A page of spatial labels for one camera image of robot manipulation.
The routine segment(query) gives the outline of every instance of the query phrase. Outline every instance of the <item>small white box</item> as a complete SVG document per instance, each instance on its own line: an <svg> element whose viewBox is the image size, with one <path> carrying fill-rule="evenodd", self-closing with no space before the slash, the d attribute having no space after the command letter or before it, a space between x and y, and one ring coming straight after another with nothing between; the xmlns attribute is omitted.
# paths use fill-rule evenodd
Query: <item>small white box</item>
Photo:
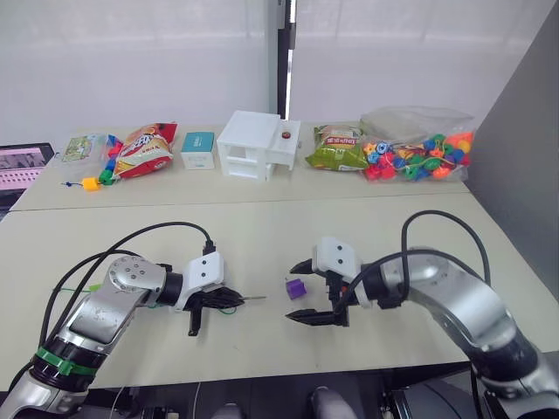
<svg viewBox="0 0 559 419"><path fill-rule="evenodd" d="M300 122L279 115L235 111L217 138L221 169L226 176L269 181L276 164L293 170Z"/></svg>
<svg viewBox="0 0 559 419"><path fill-rule="evenodd" d="M215 168L213 162L213 133L187 133L181 156L187 169Z"/></svg>

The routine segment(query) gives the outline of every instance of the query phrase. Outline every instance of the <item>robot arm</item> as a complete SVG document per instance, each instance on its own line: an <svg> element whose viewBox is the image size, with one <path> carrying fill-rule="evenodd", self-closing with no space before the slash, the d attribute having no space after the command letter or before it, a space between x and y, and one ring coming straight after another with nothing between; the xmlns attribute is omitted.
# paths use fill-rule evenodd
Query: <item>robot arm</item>
<svg viewBox="0 0 559 419"><path fill-rule="evenodd" d="M33 367L0 407L0 419L16 417L24 409L75 412L137 307L157 304L192 311L189 335L196 335L203 306L244 304L240 294L224 287L226 277L224 259L216 251L190 261L182 274L136 256L116 259L101 288L84 297L53 339L37 351Z"/></svg>
<svg viewBox="0 0 559 419"><path fill-rule="evenodd" d="M296 265L292 273L318 273L328 285L337 278L335 288L341 290L366 266L348 244L324 237L315 246L313 258ZM409 299L424 306L464 351L488 392L505 410L505 417L541 409L559 413L556 371L524 337L490 286L438 256L409 256L409 266ZM403 282L402 260L393 259L363 278L349 302L367 307L376 300L382 308L394 307L390 302ZM341 294L329 296L334 307ZM349 325L347 311L299 310L287 317L311 326Z"/></svg>

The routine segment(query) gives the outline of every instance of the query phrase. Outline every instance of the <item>green snack bag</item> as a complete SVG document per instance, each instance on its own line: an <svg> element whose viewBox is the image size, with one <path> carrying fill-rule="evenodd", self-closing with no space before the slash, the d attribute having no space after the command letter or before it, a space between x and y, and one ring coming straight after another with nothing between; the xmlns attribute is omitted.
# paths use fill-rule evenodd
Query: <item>green snack bag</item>
<svg viewBox="0 0 559 419"><path fill-rule="evenodd" d="M359 128L346 125L314 127L316 149L305 160L314 168L363 170L369 164L359 143L360 136Z"/></svg>

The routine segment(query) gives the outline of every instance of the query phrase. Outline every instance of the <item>small purple block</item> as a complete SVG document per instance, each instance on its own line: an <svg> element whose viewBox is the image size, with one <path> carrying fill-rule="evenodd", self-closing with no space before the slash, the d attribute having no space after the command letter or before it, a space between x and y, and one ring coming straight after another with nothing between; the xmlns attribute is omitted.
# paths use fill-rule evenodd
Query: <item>small purple block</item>
<svg viewBox="0 0 559 419"><path fill-rule="evenodd" d="M300 279L294 279L293 281L286 282L287 295L290 299L297 299L307 293L305 289L305 284Z"/></svg>

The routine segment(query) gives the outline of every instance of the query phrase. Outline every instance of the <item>table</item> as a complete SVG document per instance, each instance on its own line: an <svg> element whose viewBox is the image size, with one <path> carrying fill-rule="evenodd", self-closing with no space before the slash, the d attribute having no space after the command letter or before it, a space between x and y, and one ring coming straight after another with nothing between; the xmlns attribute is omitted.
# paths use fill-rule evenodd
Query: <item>table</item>
<svg viewBox="0 0 559 419"><path fill-rule="evenodd" d="M305 157L314 150L314 123L300 128L300 149L293 171L278 166L270 182L225 177L214 150L214 170L186 170L180 156L187 132L212 131L216 138L222 126L189 127L180 124L173 147L173 164L158 172L117 182L111 187L88 193L80 187L61 185L65 179L52 160L41 176L27 189L12 210L120 207L140 205L179 205L191 203L248 203L300 199L356 198L362 196L405 196L466 192L461 182L383 182L369 183L354 172L339 173L310 168ZM126 138L133 128L94 128L76 134L109 132Z"/></svg>
<svg viewBox="0 0 559 419"><path fill-rule="evenodd" d="M0 242L0 294L4 296L0 330L11 342L0 346L4 360L0 389L7 389L11 377L36 349L42 308L53 285L71 266L133 230L172 220L202 225L229 266L228 285L246 296L266 295L267 299L247 302L229 316L204 310L197 338L187 336L187 313L139 309L101 368L94 388L464 361L466 357L429 313L411 302L387 311L377 306L370 310L352 307L347 328L304 326L284 317L299 308L329 308L322 278L303 278L308 289L303 299L292 302L285 291L285 278L294 278L287 275L289 269L311 257L320 237L338 237L352 244L365 261L372 261L397 251L405 218L425 209L450 211L479 232L492 264L493 287L521 330L542 351L559 349L559 329L552 326L559 322L559 305L467 192L16 211L0 223L0 234L10 238ZM203 242L194 230L167 228L138 237L125 247L180 270L200 255ZM454 254L481 272L471 239L446 220L419 219L411 228L410 245L419 244ZM101 266L92 284L102 280L106 267ZM73 278L68 286L77 280ZM55 315L68 298L68 293L60 296Z"/></svg>

